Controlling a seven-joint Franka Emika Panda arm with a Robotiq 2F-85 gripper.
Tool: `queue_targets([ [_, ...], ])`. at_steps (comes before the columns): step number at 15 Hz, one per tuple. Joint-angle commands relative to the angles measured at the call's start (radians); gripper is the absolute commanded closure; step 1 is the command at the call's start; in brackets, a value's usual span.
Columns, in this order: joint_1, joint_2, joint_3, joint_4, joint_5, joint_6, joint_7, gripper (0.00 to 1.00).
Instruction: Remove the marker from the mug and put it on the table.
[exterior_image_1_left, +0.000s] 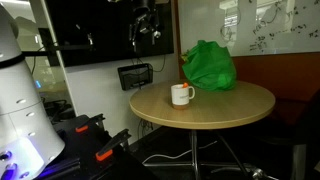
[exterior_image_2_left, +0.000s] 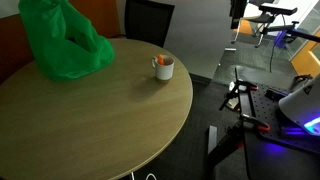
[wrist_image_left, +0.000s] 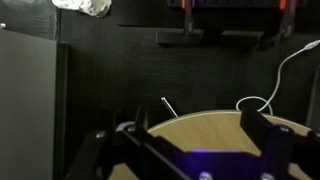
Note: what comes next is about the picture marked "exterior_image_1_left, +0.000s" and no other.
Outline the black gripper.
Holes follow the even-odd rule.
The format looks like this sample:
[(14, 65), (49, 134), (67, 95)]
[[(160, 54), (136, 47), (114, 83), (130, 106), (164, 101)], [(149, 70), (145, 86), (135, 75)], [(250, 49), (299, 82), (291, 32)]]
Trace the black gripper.
[(130, 25), (131, 41), (134, 52), (137, 51), (136, 38), (139, 34), (152, 33), (152, 44), (161, 37), (159, 16), (155, 7), (138, 7), (133, 10), (135, 22)]

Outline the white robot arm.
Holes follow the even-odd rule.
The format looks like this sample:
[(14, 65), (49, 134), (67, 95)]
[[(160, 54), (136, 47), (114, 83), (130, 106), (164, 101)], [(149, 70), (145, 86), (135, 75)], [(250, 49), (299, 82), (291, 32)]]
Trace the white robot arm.
[(158, 180), (94, 117), (53, 124), (16, 40), (18, 29), (0, 6), (1, 180)]

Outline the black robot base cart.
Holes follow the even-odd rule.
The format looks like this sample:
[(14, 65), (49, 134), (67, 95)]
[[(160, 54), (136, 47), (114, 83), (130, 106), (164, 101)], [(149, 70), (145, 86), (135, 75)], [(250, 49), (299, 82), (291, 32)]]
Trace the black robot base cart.
[(110, 157), (97, 161), (95, 154), (115, 135), (95, 123), (77, 133), (78, 124), (77, 117), (54, 123), (65, 148), (35, 180), (159, 180), (129, 153), (128, 140), (116, 146)]

